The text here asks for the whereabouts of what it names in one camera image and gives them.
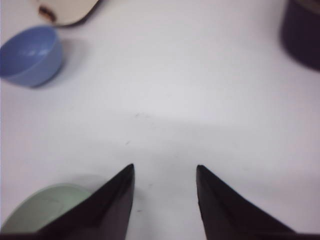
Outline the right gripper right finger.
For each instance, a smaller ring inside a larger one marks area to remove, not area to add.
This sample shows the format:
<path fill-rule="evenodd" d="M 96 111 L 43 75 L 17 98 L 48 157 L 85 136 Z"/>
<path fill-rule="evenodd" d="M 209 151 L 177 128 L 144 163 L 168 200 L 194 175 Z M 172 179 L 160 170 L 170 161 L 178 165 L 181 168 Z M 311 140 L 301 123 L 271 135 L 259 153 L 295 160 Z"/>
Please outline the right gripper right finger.
<path fill-rule="evenodd" d="M 261 240 L 267 235 L 296 234 L 254 205 L 204 165 L 196 168 L 200 215 L 208 240 Z"/>

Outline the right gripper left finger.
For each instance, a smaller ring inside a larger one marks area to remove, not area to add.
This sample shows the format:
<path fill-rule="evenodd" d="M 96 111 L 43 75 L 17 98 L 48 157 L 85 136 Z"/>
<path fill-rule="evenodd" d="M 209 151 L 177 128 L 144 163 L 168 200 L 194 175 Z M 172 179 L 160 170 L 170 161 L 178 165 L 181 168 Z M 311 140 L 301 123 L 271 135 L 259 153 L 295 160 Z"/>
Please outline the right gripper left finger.
<path fill-rule="evenodd" d="M 135 187 L 129 164 L 90 197 L 38 231 L 41 240 L 124 240 Z"/>

